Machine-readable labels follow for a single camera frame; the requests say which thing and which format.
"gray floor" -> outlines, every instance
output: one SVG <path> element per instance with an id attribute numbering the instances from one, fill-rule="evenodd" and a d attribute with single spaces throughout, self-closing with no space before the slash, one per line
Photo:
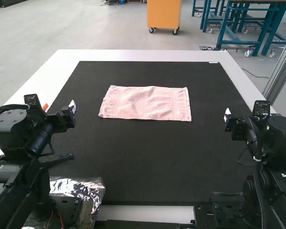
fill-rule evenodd
<path id="1" fill-rule="evenodd" d="M 199 50 L 215 45 L 213 34 L 199 29 L 201 18 L 191 17 L 193 0 L 184 0 L 181 29 L 147 29 L 146 4 L 100 6 L 100 0 L 29 0 L 0 8 L 0 105 L 5 103 L 58 49 Z M 279 30 L 286 35 L 286 15 Z M 244 39 L 257 39 L 250 29 Z M 279 57 L 245 58 L 229 51 L 237 63 L 257 76 L 269 76 Z M 248 74 L 259 90 L 267 79 Z"/>

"caster wheel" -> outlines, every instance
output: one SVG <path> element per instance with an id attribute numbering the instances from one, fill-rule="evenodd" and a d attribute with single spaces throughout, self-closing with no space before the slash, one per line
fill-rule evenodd
<path id="1" fill-rule="evenodd" d="M 245 57 L 249 58 L 249 57 L 251 56 L 251 52 L 252 52 L 252 50 L 247 50 L 247 51 L 244 53 Z"/>
<path id="2" fill-rule="evenodd" d="M 275 51 L 275 49 L 272 49 L 271 52 L 270 52 L 269 57 L 273 58 L 275 55 L 276 55 L 276 51 Z"/>

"black mat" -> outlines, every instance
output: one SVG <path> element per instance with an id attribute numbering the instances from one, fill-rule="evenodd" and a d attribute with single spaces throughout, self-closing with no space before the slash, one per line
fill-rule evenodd
<path id="1" fill-rule="evenodd" d="M 192 122 L 104 119 L 110 85 L 187 87 Z M 222 66 L 208 62 L 79 62 L 49 113 L 77 104 L 77 126 L 52 138 L 74 161 L 52 176 L 101 176 L 104 204 L 190 205 L 213 191 L 238 192 L 250 168 L 237 164 L 243 142 L 224 132 L 227 107 L 248 113 Z"/>

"towel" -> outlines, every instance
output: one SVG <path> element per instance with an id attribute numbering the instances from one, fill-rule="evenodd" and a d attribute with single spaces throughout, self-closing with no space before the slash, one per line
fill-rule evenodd
<path id="1" fill-rule="evenodd" d="M 111 85 L 99 117 L 192 121 L 187 88 L 120 87 Z"/>

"blue workbench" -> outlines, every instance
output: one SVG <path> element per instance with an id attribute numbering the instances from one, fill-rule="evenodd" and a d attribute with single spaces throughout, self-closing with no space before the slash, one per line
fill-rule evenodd
<path id="1" fill-rule="evenodd" d="M 223 44 L 246 45 L 251 47 L 251 49 L 252 47 L 254 47 L 254 50 L 250 52 L 248 56 L 250 56 L 251 54 L 253 56 L 257 56 L 267 33 L 269 33 L 269 36 L 262 51 L 263 55 L 267 53 L 271 44 L 286 43 L 286 38 L 276 32 L 286 11 L 286 1 L 230 0 L 227 2 L 224 17 L 219 17 L 215 13 L 211 12 L 211 2 L 212 0 L 205 0 L 204 2 L 204 10 L 201 19 L 200 29 L 203 30 L 203 32 L 206 32 L 207 26 L 209 24 L 217 24 L 221 26 L 221 31 L 219 33 L 217 45 L 215 48 L 216 50 L 220 50 Z M 270 7 L 249 8 L 250 4 L 270 4 Z M 253 10 L 267 11 L 267 15 L 265 18 L 252 18 L 247 14 L 247 12 Z M 237 31 L 241 32 L 243 26 L 247 23 L 256 23 L 258 26 L 262 27 L 261 33 L 257 41 L 242 41 L 235 34 L 237 27 Z M 232 40 L 223 40 L 225 32 L 230 36 Z M 281 41 L 272 41 L 274 36 L 279 38 Z"/>

